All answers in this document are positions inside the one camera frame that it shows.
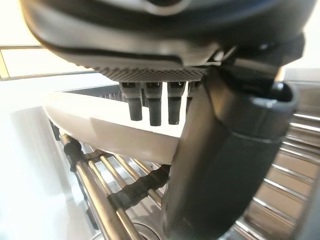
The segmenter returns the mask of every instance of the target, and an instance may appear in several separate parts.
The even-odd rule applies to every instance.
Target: textured black surface
[[[163,187],[168,181],[169,171],[170,165],[161,165],[157,170],[140,177],[134,183],[126,185],[122,190],[108,195],[107,198],[115,209],[127,210],[147,197],[148,190]]]

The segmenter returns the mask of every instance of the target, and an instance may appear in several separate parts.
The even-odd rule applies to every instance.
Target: window
[[[1,0],[0,79],[92,72],[56,56],[30,33],[18,0]]]

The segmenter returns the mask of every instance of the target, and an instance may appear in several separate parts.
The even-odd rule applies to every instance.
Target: dish rack
[[[308,102],[316,104],[311,96],[318,96],[319,88],[297,86],[303,86],[302,101],[286,139],[251,204],[222,240],[320,239],[319,230],[308,225],[320,205],[320,114]],[[123,100],[116,93],[104,97]],[[101,230],[94,239],[166,239],[161,201],[170,166],[96,150],[66,134],[57,139],[91,209],[91,222]],[[141,216],[141,208],[152,211]]]

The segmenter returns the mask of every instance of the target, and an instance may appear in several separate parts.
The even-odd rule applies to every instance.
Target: dark plastic housing
[[[296,94],[283,85],[275,99],[258,97],[210,70],[189,107],[162,202],[169,239],[217,239],[242,215],[296,109]]]

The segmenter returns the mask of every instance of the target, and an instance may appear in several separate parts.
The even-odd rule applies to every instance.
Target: metal rod
[[[130,159],[134,161],[145,174],[149,174],[151,172],[148,166],[145,165],[143,162],[134,158],[130,158]]]
[[[138,165],[138,167],[145,173],[145,174],[149,174],[150,172],[151,172],[151,170],[149,169],[149,167],[147,166],[147,165],[145,165],[143,162],[141,162],[140,160],[137,160],[137,159],[134,159],[134,158],[130,158],[132,161],[134,161],[137,165]],[[159,164],[154,164],[156,167],[158,167],[158,168],[160,168],[161,167],[161,165],[159,165]],[[163,198],[163,193],[162,192],[160,192],[158,189],[157,190],[155,190],[154,191],[154,193],[156,194],[156,195],[158,195],[159,197],[160,197],[160,199],[162,199]]]
[[[160,167],[161,167],[161,165],[158,164],[158,163],[153,162],[152,164],[155,165],[157,168],[160,168]]]
[[[305,145],[297,144],[295,142],[292,143],[289,141],[284,141],[284,142],[282,142],[282,144],[286,145],[289,148],[299,149],[302,151],[306,151],[306,152],[310,152],[310,153],[318,154],[318,155],[320,154],[320,151],[316,146],[305,146]]]
[[[112,191],[111,191],[110,187],[108,186],[108,184],[106,183],[106,181],[102,177],[102,175],[99,172],[99,170],[98,170],[97,166],[95,165],[95,163],[93,161],[89,161],[89,166],[93,170],[93,172],[95,173],[97,178],[99,179],[101,185],[103,186],[103,189],[104,189],[106,195],[108,196],[108,195],[112,194]],[[123,209],[119,208],[119,209],[117,209],[115,211],[115,213],[119,217],[120,221],[122,222],[124,228],[126,229],[126,232],[130,236],[130,239],[132,239],[132,240],[141,240],[140,234],[136,230],[135,226],[133,225],[132,221],[130,220],[130,218],[128,217],[126,212]]]
[[[89,167],[95,173],[96,177],[99,179],[101,185],[103,186],[103,190],[105,191],[105,194],[106,195],[112,194],[110,187],[108,186],[108,184],[106,183],[106,181],[102,177],[102,175],[101,175],[100,171],[98,170],[97,166],[95,165],[95,163],[93,161],[89,161],[88,164],[89,164]]]
[[[258,205],[258,207],[262,207],[264,210],[266,210],[268,213],[272,214],[273,216],[280,218],[284,222],[288,223],[291,226],[295,226],[296,220],[292,218],[291,216],[288,216],[284,212],[280,211],[279,209],[270,206],[269,204],[261,201],[260,199],[254,197],[253,201],[254,204]]]
[[[270,181],[269,179],[264,179],[264,182],[266,183],[266,186],[283,194],[288,196],[289,198],[299,202],[299,203],[304,203],[308,198],[290,188],[284,187],[278,183],[275,183],[273,181]]]
[[[259,233],[251,229],[246,224],[240,222],[239,220],[235,222],[234,229],[241,234],[246,239],[250,240],[266,240]]]
[[[307,120],[313,120],[313,121],[320,122],[320,117],[318,117],[318,116],[310,116],[310,115],[299,114],[299,113],[295,113],[294,116],[297,118],[301,118],[301,119],[307,119]]]
[[[286,139],[290,140],[290,141],[306,144],[306,145],[309,145],[309,146],[312,146],[312,147],[320,148],[320,144],[318,144],[318,143],[315,143],[315,142],[312,142],[312,141],[308,141],[308,140],[305,140],[305,139],[301,139],[301,138],[297,138],[296,136],[293,136],[293,135],[287,135]]]
[[[103,163],[103,165],[106,167],[106,169],[111,173],[112,177],[114,178],[114,180],[116,181],[116,183],[119,185],[119,187],[121,189],[123,189],[127,184],[124,181],[124,179],[120,176],[120,174],[116,171],[116,169],[114,168],[114,166],[112,166],[108,159],[105,156],[101,156],[100,157],[101,162]]]
[[[78,161],[75,165],[76,173],[86,192],[90,206],[105,239],[127,240],[129,236],[114,208],[98,185],[94,173],[88,164]]]
[[[314,126],[308,126],[300,123],[290,123],[291,127],[297,128],[297,129],[302,129],[302,130],[308,130],[312,133],[319,134],[320,133],[320,128],[319,127],[314,127]]]
[[[303,175],[301,173],[298,173],[296,171],[292,171],[292,170],[289,170],[289,169],[286,169],[282,166],[278,166],[276,164],[272,164],[272,167],[274,170],[278,171],[279,173],[282,173],[284,175],[287,175],[293,179],[296,179],[302,183],[305,183],[305,184],[308,184],[308,185],[313,185],[313,183],[315,182],[314,179],[312,179],[311,177],[308,177],[306,175]]]
[[[131,176],[133,180],[137,181],[140,178],[139,174],[122,157],[120,157],[117,154],[115,154],[114,157],[117,159],[118,163],[127,171],[127,173]],[[158,208],[161,209],[162,199],[154,189],[148,190],[148,196],[156,203]]]
[[[311,164],[320,165],[320,160],[313,157],[313,156],[310,156],[310,155],[307,155],[307,154],[304,154],[301,152],[293,151],[293,150],[290,150],[290,149],[287,149],[284,147],[280,147],[280,150],[281,150],[281,153],[284,153],[288,156],[301,159],[301,160],[306,161]]]

